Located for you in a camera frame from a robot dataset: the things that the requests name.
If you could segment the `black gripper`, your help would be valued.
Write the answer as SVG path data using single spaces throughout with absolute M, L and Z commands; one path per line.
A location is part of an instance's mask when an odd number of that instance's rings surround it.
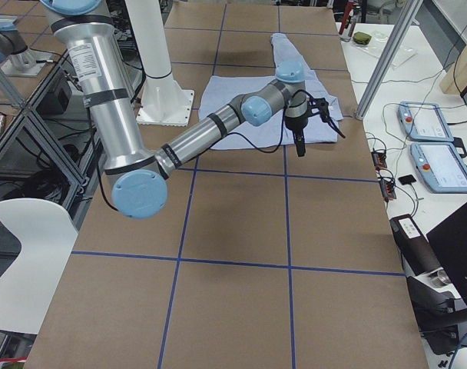
M 308 124 L 307 117 L 286 117 L 286 128 L 293 134 L 293 140 L 296 145 L 296 153 L 298 156 L 306 154 L 305 138 L 303 130 Z

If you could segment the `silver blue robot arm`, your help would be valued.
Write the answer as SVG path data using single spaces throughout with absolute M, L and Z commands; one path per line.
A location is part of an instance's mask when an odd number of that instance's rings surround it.
M 175 81 L 156 1 L 128 1 L 134 38 L 144 69 L 141 108 L 134 109 L 133 88 L 124 72 L 114 26 L 103 1 L 46 1 L 51 30 L 71 57 L 108 156 L 104 166 L 111 199 L 129 218 L 149 218 L 167 201 L 170 173 L 215 145 L 244 122 L 259 126 L 285 108 L 301 112 L 303 66 L 284 61 L 259 91 L 242 94 L 195 125 L 188 125 L 194 92 Z M 140 125 L 183 125 L 186 130 L 156 151 L 145 148 Z

